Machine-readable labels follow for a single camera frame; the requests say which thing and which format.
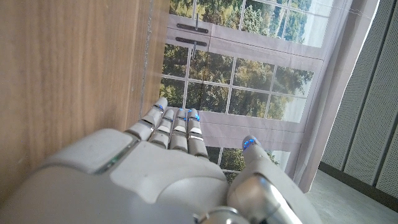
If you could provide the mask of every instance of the floor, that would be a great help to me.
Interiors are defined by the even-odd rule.
[[[398,213],[318,170],[306,193],[324,223],[398,223]]]

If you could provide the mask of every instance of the green foliage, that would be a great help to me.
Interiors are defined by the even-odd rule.
[[[197,50],[195,58],[191,59],[189,77],[229,84],[232,62],[232,57]]]
[[[268,156],[269,156],[269,159],[270,159],[275,165],[279,165],[279,162],[276,161],[275,155],[273,155],[272,152],[267,152],[267,154],[268,154]]]
[[[242,0],[198,0],[200,19],[220,26],[237,29]]]
[[[285,114],[286,103],[290,102],[291,98],[284,96],[271,96],[269,108],[267,113],[268,119],[282,120]]]
[[[237,173],[232,173],[232,172],[225,172],[224,175],[226,177],[226,181],[229,184],[232,184],[232,181],[234,181],[234,179],[238,176]]]
[[[220,167],[226,170],[242,171],[246,167],[242,153],[242,149],[224,148]]]
[[[258,90],[269,90],[273,72],[274,65],[237,58],[233,84]]]
[[[184,96],[184,81],[162,78],[159,95],[166,97],[168,106],[181,108]]]
[[[246,1],[242,30],[271,37],[282,37],[286,10],[261,2]]]
[[[203,83],[188,83],[186,108],[224,113],[228,88]]]
[[[210,162],[218,163],[218,156],[220,154],[220,148],[206,146],[207,154],[209,155]]]
[[[263,118],[267,101],[268,94],[232,89],[228,113]]]
[[[186,47],[166,44],[164,49],[163,69],[165,75],[185,77],[188,49]]]
[[[311,82],[312,78],[313,72],[278,66],[272,90],[291,95],[299,92],[304,95],[303,84]]]
[[[169,14],[191,18],[192,11],[193,11],[193,0],[170,1]]]
[[[291,6],[297,9],[308,11],[313,0],[292,0]]]
[[[307,15],[301,12],[290,11],[286,24],[285,40],[303,43],[304,27],[307,23]]]

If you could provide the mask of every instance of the window pane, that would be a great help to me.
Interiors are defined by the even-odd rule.
[[[210,162],[218,164],[218,156],[220,154],[220,148],[206,146],[206,149],[207,149],[207,154],[209,155]]]
[[[237,58],[233,84],[258,90],[269,90],[274,66]]]
[[[186,108],[225,113],[228,88],[188,82]]]
[[[243,0],[198,0],[199,20],[233,29],[239,28]]]
[[[271,95],[267,118],[299,123],[306,99]]]
[[[242,171],[245,168],[242,149],[224,148],[220,167],[226,170]]]
[[[162,78],[160,82],[160,96],[167,98],[167,106],[181,108],[183,95],[184,81]]]
[[[333,0],[292,0],[290,6],[321,16],[329,16]]]
[[[224,175],[229,184],[232,184],[232,181],[234,181],[234,179],[238,176],[238,174],[231,172],[224,172]]]
[[[227,83],[231,79],[233,58],[197,50],[191,58],[189,77],[216,83]]]
[[[278,4],[285,5],[285,6],[287,6],[287,3],[289,3],[289,0],[266,0],[266,1],[275,2]]]
[[[290,11],[284,40],[321,47],[328,18]]]
[[[228,113],[263,118],[267,101],[266,93],[232,89]]]
[[[185,77],[187,60],[188,49],[186,47],[166,44],[162,73],[176,77]]]
[[[313,72],[278,66],[272,91],[307,97],[312,79]]]
[[[192,18],[193,0],[171,0],[169,14]]]
[[[287,10],[252,0],[244,8],[242,30],[282,38]]]

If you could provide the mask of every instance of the sheer curtain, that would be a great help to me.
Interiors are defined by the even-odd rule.
[[[208,153],[227,177],[243,169],[239,148],[252,134],[306,192],[377,5],[171,0],[160,94],[200,111]],[[179,26],[195,27],[196,14],[207,32]]]

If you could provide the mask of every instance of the window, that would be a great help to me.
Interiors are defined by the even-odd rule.
[[[170,14],[322,47],[332,7],[333,0],[171,0]]]
[[[210,162],[219,165],[223,170],[229,184],[235,179],[236,176],[245,168],[243,150],[234,148],[223,147],[206,147],[207,154],[209,155]],[[279,161],[271,152],[267,152],[271,161],[279,165]]]
[[[301,121],[313,72],[191,51],[166,45],[160,96],[169,106]]]

